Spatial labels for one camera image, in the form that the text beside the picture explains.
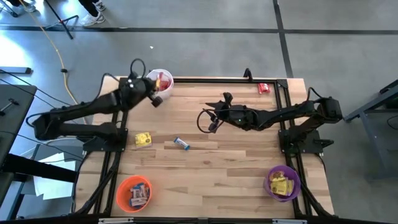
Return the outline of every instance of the white paper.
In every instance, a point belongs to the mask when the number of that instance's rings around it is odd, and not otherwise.
[[[69,170],[75,170],[76,161],[59,161],[63,160],[63,153],[52,155],[48,158],[40,160],[40,162],[51,162],[49,164],[62,167]],[[42,177],[34,177],[36,196],[43,194],[43,200],[62,198],[72,196],[73,183],[60,180],[52,180]]]
[[[50,157],[47,157],[45,159],[40,160],[39,162],[52,162],[52,161],[60,161],[64,159],[63,153],[57,153],[54,154]],[[42,190],[43,186],[45,186],[44,183],[44,178],[43,177],[36,177],[33,176],[33,182],[35,185],[35,192],[36,192],[36,196],[42,195],[44,192]]]
[[[68,170],[75,170],[76,161],[63,162],[63,164],[57,164],[55,166]],[[47,189],[45,189],[43,200],[72,196],[73,183],[60,180],[47,180],[48,181],[45,183],[47,185]]]

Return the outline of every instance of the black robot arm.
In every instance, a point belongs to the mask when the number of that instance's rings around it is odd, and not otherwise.
[[[307,100],[299,105],[274,111],[255,110],[248,108],[246,105],[232,105],[233,97],[230,93],[224,93],[224,99],[225,101],[217,103],[206,103],[214,109],[203,109],[202,111],[210,115],[212,124],[208,128],[209,132],[216,133],[219,121],[232,124],[245,131],[252,129],[262,131],[281,121],[310,117],[300,126],[291,128],[292,139],[299,140],[305,138],[307,133],[317,129],[324,123],[337,123],[342,119],[340,104],[332,97],[319,98],[315,101]]]
[[[111,114],[129,111],[146,97],[149,97],[152,104],[157,107],[162,99],[154,98],[154,90],[155,81],[149,78],[137,78],[137,75],[133,73],[125,83],[120,83],[118,89],[101,95],[91,102],[64,106],[42,113],[32,123],[35,136],[39,140],[50,140],[59,136],[78,136],[79,138],[96,136],[107,141],[118,140],[119,131],[113,123],[88,125],[65,124],[65,122],[97,113]]]

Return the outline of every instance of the sneaker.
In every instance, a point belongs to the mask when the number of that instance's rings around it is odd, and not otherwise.
[[[97,17],[94,17],[90,14],[87,14],[84,18],[81,19],[80,24],[82,26],[92,26],[94,24],[99,24],[105,21],[105,18],[102,16],[102,14],[99,12]]]
[[[25,4],[25,7],[22,6],[22,5],[21,6],[24,8],[24,10],[26,12],[34,12],[34,11],[36,11],[36,7],[34,5],[29,4],[28,2],[24,2],[24,4]]]
[[[97,8],[98,11],[102,12],[106,9],[106,7],[104,6],[104,4],[102,3],[101,0],[99,0],[98,2],[94,3],[95,8]]]

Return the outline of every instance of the concrete floor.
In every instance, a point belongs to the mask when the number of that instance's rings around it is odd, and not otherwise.
[[[108,7],[104,11],[107,21],[96,27],[277,28],[272,0],[103,2]],[[77,1],[51,3],[63,18],[86,13]],[[35,5],[39,12],[34,15],[43,25],[55,22],[42,1]],[[398,2],[393,0],[279,0],[279,6],[285,29],[398,29]],[[23,12],[13,18],[2,11],[0,24],[35,26]],[[74,32],[74,40],[63,32],[49,35],[70,71],[71,91],[80,101],[96,95],[104,72],[127,75],[136,57],[150,69],[164,68],[175,76],[240,77],[249,67],[255,77],[286,77],[278,34]],[[294,77],[304,78],[306,86],[319,94],[338,99],[344,115],[397,78],[396,35],[287,34],[286,40]],[[2,66],[33,68],[31,76],[22,77],[72,103],[63,87],[60,62],[43,33],[0,30],[0,45]],[[6,75],[0,77],[15,82]],[[34,100],[29,114],[44,109],[50,108]],[[335,140],[324,157],[335,213],[343,218],[398,223],[398,181],[366,180],[377,162],[360,120],[326,124],[320,132],[323,138]],[[27,126],[20,134],[34,136]],[[22,154],[34,145],[17,138],[12,152]]]

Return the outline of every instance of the black cable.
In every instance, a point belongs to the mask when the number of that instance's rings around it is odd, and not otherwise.
[[[77,181],[79,179],[80,170],[81,170],[81,167],[83,166],[83,163],[86,161],[86,159],[88,158],[88,156],[90,154],[91,154],[91,151],[88,151],[86,153],[86,156],[81,161],[81,164],[80,164],[79,168],[77,168],[77,170],[76,170],[77,175],[76,175],[75,183],[73,184],[73,189],[72,189],[72,213],[75,212],[75,210],[76,210],[76,201],[75,201],[75,199],[76,199],[76,188],[77,188]]]
[[[23,80],[23,79],[21,79],[21,78],[15,76],[15,75],[9,73],[9,72],[6,72],[6,71],[1,70],[1,69],[0,69],[0,72],[4,72],[4,73],[6,73],[6,74],[8,74],[8,75],[10,75],[10,76],[12,76],[12,77],[14,77],[14,78],[16,78],[16,79],[18,79],[18,80],[20,80],[20,81],[22,81],[22,82],[28,84],[28,85],[32,85],[32,84],[30,84],[29,82],[27,82],[27,81],[25,81],[25,80]],[[50,98],[53,99],[53,100],[57,100],[57,101],[60,102],[60,103],[66,104],[66,105],[68,105],[68,106],[71,106],[69,103],[66,103],[66,102],[64,102],[64,101],[62,101],[62,100],[58,100],[58,99],[56,99],[56,98],[50,96],[49,94],[47,94],[46,92],[44,92],[43,90],[41,90],[41,89],[39,89],[39,88],[37,88],[37,90],[39,90],[40,92],[42,92],[43,94],[47,95],[48,97],[50,97]]]
[[[323,170],[325,171],[325,174],[326,174],[326,166],[325,166],[325,162],[323,161],[323,159],[322,159],[322,157],[318,154],[318,153],[315,153],[315,155],[321,160],[321,162],[322,162],[322,165],[323,165]]]
[[[140,58],[136,58],[136,59],[134,59],[134,60],[131,62],[131,64],[130,64],[130,74],[132,74],[132,65],[134,65],[134,62],[136,62],[136,61],[141,62],[141,63],[142,63],[142,66],[144,66],[144,71],[142,72],[142,76],[141,76],[141,78],[144,78],[145,72],[146,72],[147,68],[146,68],[146,66],[145,66],[144,61],[141,60]]]
[[[110,77],[114,78],[116,81],[119,81],[119,80],[118,80],[116,77],[114,77],[112,74],[104,73],[104,75],[102,76],[102,79],[101,79],[101,84],[100,84],[100,86],[103,85],[103,83],[104,83],[104,77],[105,77],[105,76],[110,76]],[[94,100],[97,99],[97,98],[99,97],[100,93],[101,93],[101,88],[99,88],[99,90],[98,90],[98,92],[97,92],[97,95],[95,96]],[[90,103],[87,103],[85,106],[83,106],[83,107],[81,107],[81,108],[74,108],[74,109],[60,110],[60,111],[49,111],[49,112],[42,112],[42,113],[32,114],[32,115],[26,117],[25,122],[26,122],[27,125],[29,125],[30,127],[33,127],[33,125],[31,125],[31,123],[29,122],[29,119],[31,119],[31,118],[34,117],[34,116],[45,115],[45,114],[65,113],[65,112],[72,112],[72,111],[76,111],[76,110],[81,110],[81,109],[87,108],[87,107],[89,107],[90,105],[92,105],[92,104],[94,103],[94,100],[91,101]]]
[[[115,81],[119,82],[118,78],[116,78],[114,75],[112,75],[110,73],[105,73],[104,76],[102,77],[102,79],[104,79],[105,76],[112,77]]]
[[[259,115],[258,115],[254,110],[250,110],[250,109],[223,109],[223,110],[203,109],[203,110],[199,113],[198,118],[197,118],[197,126],[198,126],[198,129],[199,129],[199,131],[201,131],[201,132],[203,132],[203,133],[205,133],[205,134],[210,134],[210,133],[213,133],[213,131],[216,131],[216,130],[224,123],[224,121],[222,121],[221,124],[219,124],[217,127],[215,127],[214,129],[212,129],[211,131],[204,131],[204,130],[202,130],[202,128],[199,126],[199,119],[200,119],[200,116],[201,116],[204,112],[207,112],[207,111],[212,111],[212,112],[216,112],[216,111],[245,111],[245,110],[252,111],[252,112],[256,115],[256,119],[258,120]]]
[[[33,93],[30,93],[30,92],[28,92],[28,91],[24,90],[23,88],[21,88],[21,87],[19,87],[19,86],[16,86],[16,85],[14,85],[14,84],[11,84],[11,83],[9,83],[9,82],[7,82],[7,81],[4,81],[4,80],[3,80],[3,79],[1,79],[1,78],[0,78],[0,80],[1,80],[1,81],[3,81],[3,82],[5,82],[5,83],[7,83],[8,85],[11,85],[11,86],[13,86],[13,87],[15,87],[15,88],[18,88],[18,89],[20,89],[20,90],[22,90],[22,91],[26,92],[26,93],[29,93],[30,95],[32,95],[32,96],[36,97],[37,99],[39,99],[39,100],[43,101],[44,103],[48,104],[48,105],[49,105],[49,106],[51,106],[52,108],[55,108],[55,107],[54,107],[53,105],[51,105],[49,102],[47,102],[47,101],[45,101],[45,100],[41,99],[40,97],[38,97],[38,96],[34,95]]]
[[[311,90],[317,95],[319,96],[319,98],[323,98],[321,95],[319,95],[312,87],[308,88],[308,92],[307,92],[307,99],[306,101],[308,101],[310,99],[310,94],[311,94]]]
[[[215,127],[214,129],[212,129],[211,131],[204,131],[204,130],[199,126],[199,119],[200,119],[200,116],[201,116],[204,112],[206,112],[206,110],[202,110],[202,111],[199,113],[198,118],[197,118],[197,126],[198,126],[199,131],[201,131],[201,132],[203,132],[203,133],[205,133],[205,134],[210,134],[210,133],[213,133],[214,131],[217,131],[217,129],[224,123],[224,121],[222,121],[217,127]]]
[[[390,126],[390,128],[394,129],[394,130],[398,130],[398,128],[394,127],[391,123],[390,120],[394,119],[394,118],[398,118],[398,115],[392,116],[389,119],[387,119],[387,124],[388,126]]]
[[[42,145],[45,145],[45,146],[48,146],[48,147],[53,147],[53,148],[56,148],[56,149],[58,149],[58,150],[59,150],[59,151],[61,151],[61,152],[64,152],[64,153],[66,153],[66,154],[69,154],[69,155],[71,155],[71,156],[75,156],[75,157],[77,157],[77,158],[80,158],[80,159],[82,159],[80,156],[74,155],[74,154],[72,154],[72,153],[69,153],[69,152],[65,152],[64,150],[61,150],[60,148],[58,148],[58,147],[55,147],[55,146],[49,146],[49,145],[46,145],[46,144],[44,144],[44,143],[42,143],[42,142],[39,142],[39,141],[33,140],[33,139],[31,139],[31,138],[28,138],[28,137],[26,137],[26,136],[23,136],[23,135],[21,135],[21,134],[12,133],[12,132],[9,132],[9,131],[0,131],[0,133],[8,133],[8,134],[13,134],[13,135],[15,135],[15,136],[20,136],[20,137],[22,137],[22,138],[26,138],[26,139],[28,139],[28,140],[31,140],[31,141],[33,141],[33,142],[36,142],[37,144],[42,144]]]

